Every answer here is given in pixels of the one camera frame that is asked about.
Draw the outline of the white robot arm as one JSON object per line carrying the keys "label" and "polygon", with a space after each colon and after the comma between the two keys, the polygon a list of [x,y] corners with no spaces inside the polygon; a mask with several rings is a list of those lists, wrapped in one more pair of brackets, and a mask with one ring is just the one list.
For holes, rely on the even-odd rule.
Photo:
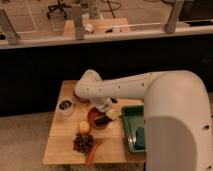
{"label": "white robot arm", "polygon": [[144,102],[146,171],[213,171],[211,107],[203,81],[186,70],[103,80],[86,71],[74,88],[101,112],[108,98]]}

